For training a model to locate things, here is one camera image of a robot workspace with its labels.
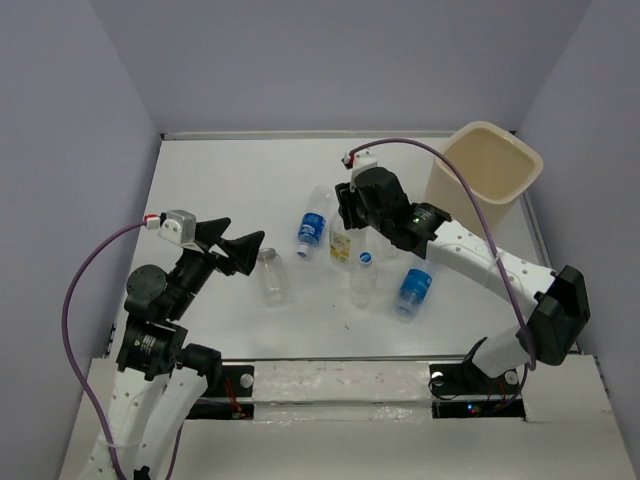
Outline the clear jar metal lid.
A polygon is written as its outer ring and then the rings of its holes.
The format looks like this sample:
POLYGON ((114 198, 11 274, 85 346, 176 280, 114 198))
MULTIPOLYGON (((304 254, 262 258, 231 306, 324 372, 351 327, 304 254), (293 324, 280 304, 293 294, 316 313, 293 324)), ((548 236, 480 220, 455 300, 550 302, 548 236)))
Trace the clear jar metal lid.
POLYGON ((286 304, 290 287, 282 257, 274 248, 262 248, 257 257, 258 286, 265 304, 276 307, 286 304))

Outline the blue label bottle white cap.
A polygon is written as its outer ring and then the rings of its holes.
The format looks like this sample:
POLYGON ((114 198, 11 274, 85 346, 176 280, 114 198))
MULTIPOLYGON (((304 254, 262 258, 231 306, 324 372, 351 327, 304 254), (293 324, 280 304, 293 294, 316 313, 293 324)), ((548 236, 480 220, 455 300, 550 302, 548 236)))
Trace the blue label bottle white cap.
POLYGON ((296 253, 302 259, 309 259, 321 242, 332 206, 332 195, 326 186, 318 186, 311 193, 296 235, 296 253))

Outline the clear bottle blue-white cap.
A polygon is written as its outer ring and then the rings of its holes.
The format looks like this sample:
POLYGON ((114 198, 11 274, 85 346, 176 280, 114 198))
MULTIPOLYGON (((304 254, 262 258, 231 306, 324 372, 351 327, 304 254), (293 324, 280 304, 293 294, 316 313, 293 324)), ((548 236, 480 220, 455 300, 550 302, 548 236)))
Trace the clear bottle blue-white cap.
POLYGON ((351 302, 358 308, 365 308, 371 302, 378 277, 377 264, 369 251, 361 252, 354 260, 349 274, 349 294, 351 302))

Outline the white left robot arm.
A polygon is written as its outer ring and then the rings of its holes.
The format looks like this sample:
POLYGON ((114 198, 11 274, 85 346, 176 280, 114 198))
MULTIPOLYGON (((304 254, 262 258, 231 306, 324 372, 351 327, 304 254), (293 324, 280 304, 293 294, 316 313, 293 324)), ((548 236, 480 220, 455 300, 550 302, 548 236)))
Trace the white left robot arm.
POLYGON ((215 392, 223 378, 219 351, 188 344, 179 320, 196 295, 219 272, 248 276, 255 268, 265 234, 258 230, 229 240, 223 217, 199 221, 184 210, 148 214, 100 243, 83 261, 69 285, 61 330, 67 360, 98 418, 100 431, 80 473, 82 479, 159 479, 174 472, 182 429, 192 407, 215 392), (124 334, 116 356, 108 407, 81 372, 69 337, 69 310, 76 285, 91 262, 116 239, 145 228, 177 246, 171 271, 153 264, 135 269, 126 282, 124 334))

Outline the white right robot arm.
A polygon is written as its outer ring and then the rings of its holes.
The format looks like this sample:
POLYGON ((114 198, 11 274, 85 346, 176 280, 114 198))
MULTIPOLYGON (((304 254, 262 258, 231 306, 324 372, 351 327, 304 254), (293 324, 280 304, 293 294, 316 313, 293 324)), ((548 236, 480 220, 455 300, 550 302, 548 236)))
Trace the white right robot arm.
POLYGON ((509 370, 562 364, 590 319, 583 274, 531 264, 467 230, 429 203, 412 203, 397 176, 372 167, 335 187, 346 229, 371 227, 400 250, 448 267, 518 308, 514 327, 474 344, 456 380, 482 392, 509 370))

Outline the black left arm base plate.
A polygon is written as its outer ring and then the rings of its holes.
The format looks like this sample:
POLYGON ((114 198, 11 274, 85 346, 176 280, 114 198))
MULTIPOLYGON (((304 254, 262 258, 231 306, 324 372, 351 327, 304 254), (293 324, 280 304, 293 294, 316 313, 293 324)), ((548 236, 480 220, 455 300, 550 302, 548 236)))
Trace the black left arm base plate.
POLYGON ((254 366, 225 363, 220 381, 208 387, 187 415, 188 420, 252 420, 254 366))

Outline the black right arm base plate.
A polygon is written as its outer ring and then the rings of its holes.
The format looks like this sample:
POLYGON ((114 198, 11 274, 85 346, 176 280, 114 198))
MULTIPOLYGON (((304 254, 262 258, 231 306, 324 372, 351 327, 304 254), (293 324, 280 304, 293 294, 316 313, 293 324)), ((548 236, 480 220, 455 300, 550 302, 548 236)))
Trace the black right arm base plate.
POLYGON ((429 366, 428 388, 434 419, 526 418, 516 370, 497 378, 466 378, 461 363, 429 366))

